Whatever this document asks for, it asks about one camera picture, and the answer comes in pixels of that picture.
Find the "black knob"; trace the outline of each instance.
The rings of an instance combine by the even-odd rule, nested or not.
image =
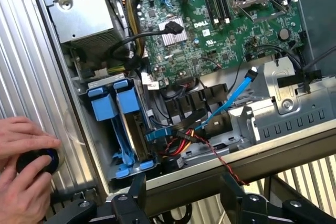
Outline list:
[[[53,174],[59,165],[59,157],[55,149],[40,149],[21,154],[16,163],[16,171],[20,173],[29,163],[43,155],[49,155],[51,157],[51,162],[44,167],[39,174],[45,172]]]

